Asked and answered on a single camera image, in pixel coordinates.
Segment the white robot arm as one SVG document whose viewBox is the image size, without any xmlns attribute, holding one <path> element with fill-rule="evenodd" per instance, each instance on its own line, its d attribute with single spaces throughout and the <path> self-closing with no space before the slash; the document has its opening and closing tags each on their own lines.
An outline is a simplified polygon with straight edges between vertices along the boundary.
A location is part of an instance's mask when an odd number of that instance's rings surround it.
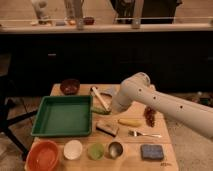
<svg viewBox="0 0 213 171">
<path fill-rule="evenodd" d="M 150 85 L 149 76 L 143 72 L 126 78 L 113 96 L 111 108 L 121 113 L 136 101 L 176 119 L 213 141 L 213 108 L 158 92 Z"/>
</svg>

